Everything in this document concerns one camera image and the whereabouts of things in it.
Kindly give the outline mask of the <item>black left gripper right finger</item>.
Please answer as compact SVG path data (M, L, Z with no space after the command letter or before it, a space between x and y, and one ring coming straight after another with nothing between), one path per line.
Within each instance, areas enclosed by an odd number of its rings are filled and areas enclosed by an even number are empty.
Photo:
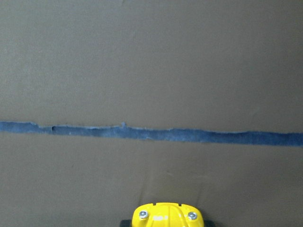
M216 225L211 220L204 220L204 227L216 227Z

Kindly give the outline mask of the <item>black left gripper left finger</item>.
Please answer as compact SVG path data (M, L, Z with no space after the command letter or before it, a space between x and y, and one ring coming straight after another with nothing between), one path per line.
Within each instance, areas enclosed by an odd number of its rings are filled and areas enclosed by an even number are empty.
M121 220L119 226L120 227L131 227L132 226L132 220L131 219Z

